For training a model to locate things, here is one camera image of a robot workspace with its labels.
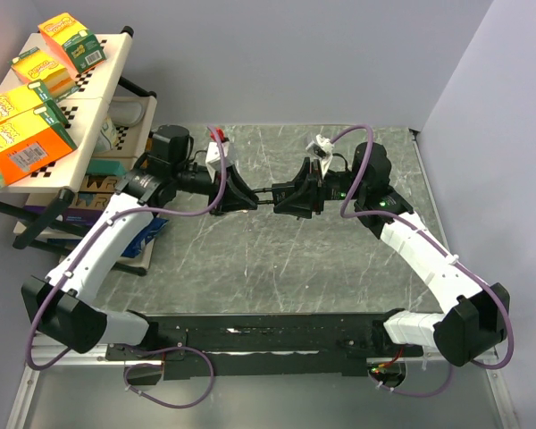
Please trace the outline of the black Kaijing padlock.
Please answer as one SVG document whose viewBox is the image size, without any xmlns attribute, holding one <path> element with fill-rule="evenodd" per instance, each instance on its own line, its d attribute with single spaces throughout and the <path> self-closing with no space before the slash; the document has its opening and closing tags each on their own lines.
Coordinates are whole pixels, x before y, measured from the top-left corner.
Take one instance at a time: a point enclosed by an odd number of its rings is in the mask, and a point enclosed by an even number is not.
<svg viewBox="0 0 536 429">
<path fill-rule="evenodd" d="M 272 186 L 266 188 L 253 189 L 252 192 L 257 196 L 259 194 L 272 195 L 272 198 L 265 201 L 265 204 L 271 204 L 274 207 L 275 204 L 280 202 L 283 198 L 296 193 L 294 191 L 294 185 L 292 181 L 283 183 L 273 183 Z"/>
</svg>

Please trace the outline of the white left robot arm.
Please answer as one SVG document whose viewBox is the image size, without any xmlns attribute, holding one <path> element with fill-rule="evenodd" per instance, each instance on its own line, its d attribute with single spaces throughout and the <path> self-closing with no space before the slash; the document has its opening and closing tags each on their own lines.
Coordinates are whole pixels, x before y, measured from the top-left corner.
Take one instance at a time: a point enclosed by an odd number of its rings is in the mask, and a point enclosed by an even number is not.
<svg viewBox="0 0 536 429">
<path fill-rule="evenodd" d="M 131 311 L 104 311 L 94 305 L 97 293 L 126 248 L 158 215 L 176 215 L 167 205 L 178 192 L 203 195 L 197 217 L 252 210 L 257 197 L 239 180 L 231 144 L 220 129 L 211 130 L 205 164 L 190 158 L 188 129 L 164 125 L 152 145 L 118 182 L 104 212 L 77 247 L 45 279 L 30 277 L 21 294 L 30 332 L 85 353 L 100 343 L 124 343 L 136 358 L 152 357 L 159 338 L 150 322 Z"/>
</svg>

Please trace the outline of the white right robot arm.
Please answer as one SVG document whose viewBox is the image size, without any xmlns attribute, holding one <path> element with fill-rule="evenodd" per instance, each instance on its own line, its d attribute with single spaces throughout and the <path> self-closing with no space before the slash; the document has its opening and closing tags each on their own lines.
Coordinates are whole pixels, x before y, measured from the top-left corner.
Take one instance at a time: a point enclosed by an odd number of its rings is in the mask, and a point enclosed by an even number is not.
<svg viewBox="0 0 536 429">
<path fill-rule="evenodd" d="M 361 143 L 350 168 L 330 170 L 331 143 L 310 147 L 291 180 L 272 185 L 273 211 L 309 219 L 327 201 L 352 202 L 359 222 L 411 267 L 437 300 L 438 313 L 394 310 L 373 333 L 373 348 L 392 356 L 403 345 L 437 349 L 453 366 L 474 362 L 502 341 L 513 339 L 510 296 L 489 285 L 446 250 L 413 207 L 390 185 L 391 162 L 384 146 Z"/>
</svg>

